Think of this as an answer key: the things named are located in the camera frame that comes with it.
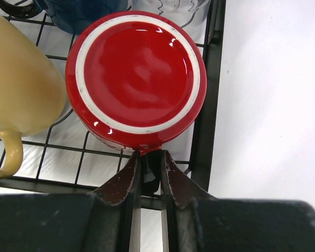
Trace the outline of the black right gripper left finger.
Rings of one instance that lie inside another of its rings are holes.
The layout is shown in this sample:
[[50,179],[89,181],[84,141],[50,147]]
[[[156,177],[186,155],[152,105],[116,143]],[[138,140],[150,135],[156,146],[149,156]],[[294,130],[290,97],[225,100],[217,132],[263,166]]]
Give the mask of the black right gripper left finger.
[[0,194],[0,251],[139,251],[139,152],[90,193]]

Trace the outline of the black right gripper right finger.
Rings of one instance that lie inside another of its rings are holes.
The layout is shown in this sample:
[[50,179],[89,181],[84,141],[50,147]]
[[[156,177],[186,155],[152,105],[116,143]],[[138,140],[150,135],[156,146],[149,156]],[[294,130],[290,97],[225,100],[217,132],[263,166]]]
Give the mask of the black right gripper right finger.
[[303,201],[218,199],[161,153],[164,251],[315,251],[315,209]]

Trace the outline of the black wire dish rack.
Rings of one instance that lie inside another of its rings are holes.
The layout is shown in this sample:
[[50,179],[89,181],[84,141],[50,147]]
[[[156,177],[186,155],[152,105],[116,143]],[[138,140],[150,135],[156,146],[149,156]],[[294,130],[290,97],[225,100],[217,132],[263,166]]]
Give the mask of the black wire dish rack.
[[[207,190],[211,176],[221,70],[225,1],[212,1],[208,20],[196,44],[207,69],[208,89],[203,108],[184,133],[165,144],[177,167]],[[3,14],[27,35],[60,69],[65,67],[73,35],[54,26],[46,13],[31,19]],[[23,139],[24,161],[19,172],[0,180],[0,193],[83,193],[115,175],[129,155],[98,141],[80,122],[70,106],[44,132]]]

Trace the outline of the yellow mug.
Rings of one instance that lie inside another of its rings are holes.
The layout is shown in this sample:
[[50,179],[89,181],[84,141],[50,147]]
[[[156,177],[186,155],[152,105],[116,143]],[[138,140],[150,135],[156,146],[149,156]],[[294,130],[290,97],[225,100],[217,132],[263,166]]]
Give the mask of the yellow mug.
[[20,30],[0,15],[0,139],[6,159],[0,179],[18,172],[22,137],[49,128],[67,101],[59,70]]

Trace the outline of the red mug black handle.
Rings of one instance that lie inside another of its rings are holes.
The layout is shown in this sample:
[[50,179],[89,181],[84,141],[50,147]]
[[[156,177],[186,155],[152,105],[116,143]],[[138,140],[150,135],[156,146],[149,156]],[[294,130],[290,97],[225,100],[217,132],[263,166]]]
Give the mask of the red mug black handle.
[[146,156],[182,134],[198,116],[206,69],[192,38],[144,11],[107,15],[74,42],[65,81],[73,111],[110,148]]

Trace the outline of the dark blue mug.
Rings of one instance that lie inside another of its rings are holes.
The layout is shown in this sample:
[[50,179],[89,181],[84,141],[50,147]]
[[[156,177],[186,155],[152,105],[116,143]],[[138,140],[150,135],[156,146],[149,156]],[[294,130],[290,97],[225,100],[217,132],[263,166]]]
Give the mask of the dark blue mug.
[[79,35],[98,19],[128,10],[130,4],[128,0],[35,0],[16,6],[0,0],[0,9],[21,19],[30,19],[45,11],[56,27]]

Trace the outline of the clear glass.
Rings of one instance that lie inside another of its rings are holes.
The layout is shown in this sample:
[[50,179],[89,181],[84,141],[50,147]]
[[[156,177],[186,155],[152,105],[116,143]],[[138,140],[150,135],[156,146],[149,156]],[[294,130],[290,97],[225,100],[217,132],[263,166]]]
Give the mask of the clear glass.
[[165,17],[182,28],[199,26],[208,14],[211,1],[205,0],[135,0],[132,9]]

